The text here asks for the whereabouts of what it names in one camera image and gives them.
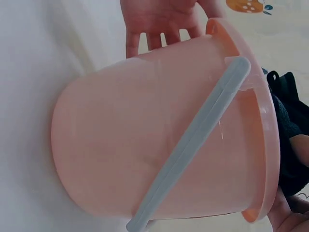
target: pink plastic bucket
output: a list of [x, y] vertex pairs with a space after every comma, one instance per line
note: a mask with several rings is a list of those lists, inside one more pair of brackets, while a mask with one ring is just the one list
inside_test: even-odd
[[152, 219], [243, 212], [253, 222], [276, 194], [280, 146], [261, 67], [223, 19], [207, 35], [107, 67], [71, 83], [52, 122], [57, 172], [70, 197], [97, 216], [132, 217], [234, 57], [249, 76]]

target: bucket handle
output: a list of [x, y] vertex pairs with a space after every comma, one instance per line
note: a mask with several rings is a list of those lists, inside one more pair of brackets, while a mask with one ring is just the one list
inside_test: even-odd
[[126, 225], [128, 232], [145, 229], [153, 213], [221, 119], [250, 70], [251, 64], [245, 57], [236, 57], [229, 64], [151, 184], [135, 216]]

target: hand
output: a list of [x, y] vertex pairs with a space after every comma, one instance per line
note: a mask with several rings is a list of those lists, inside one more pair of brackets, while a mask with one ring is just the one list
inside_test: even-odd
[[[309, 136], [300, 134], [290, 142], [299, 160], [309, 167]], [[286, 199], [279, 189], [268, 218], [274, 232], [308, 232], [309, 202], [296, 196]]]
[[287, 200], [279, 189], [268, 218], [274, 232], [308, 232], [309, 202], [296, 196]]
[[138, 55], [140, 34], [145, 32], [148, 49], [180, 41], [179, 30], [186, 29], [191, 38], [201, 36], [195, 4], [199, 3], [208, 18], [224, 17], [219, 0], [120, 0], [126, 24], [126, 57]]

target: bucket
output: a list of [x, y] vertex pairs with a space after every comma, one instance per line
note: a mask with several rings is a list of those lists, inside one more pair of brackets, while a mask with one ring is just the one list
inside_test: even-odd
[[278, 187], [271, 95], [224, 19], [210, 19], [205, 36], [69, 84], [55, 106], [52, 150], [70, 197], [96, 216], [133, 217], [129, 231], [150, 219], [234, 212], [254, 222]]

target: black cloth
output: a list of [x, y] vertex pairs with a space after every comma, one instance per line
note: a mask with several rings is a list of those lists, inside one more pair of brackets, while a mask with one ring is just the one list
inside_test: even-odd
[[301, 191], [309, 182], [309, 168], [292, 149], [290, 138], [309, 135], [309, 107], [299, 100], [295, 78], [291, 72], [279, 77], [275, 71], [267, 75], [274, 102], [280, 137], [281, 166], [279, 186], [286, 197]]

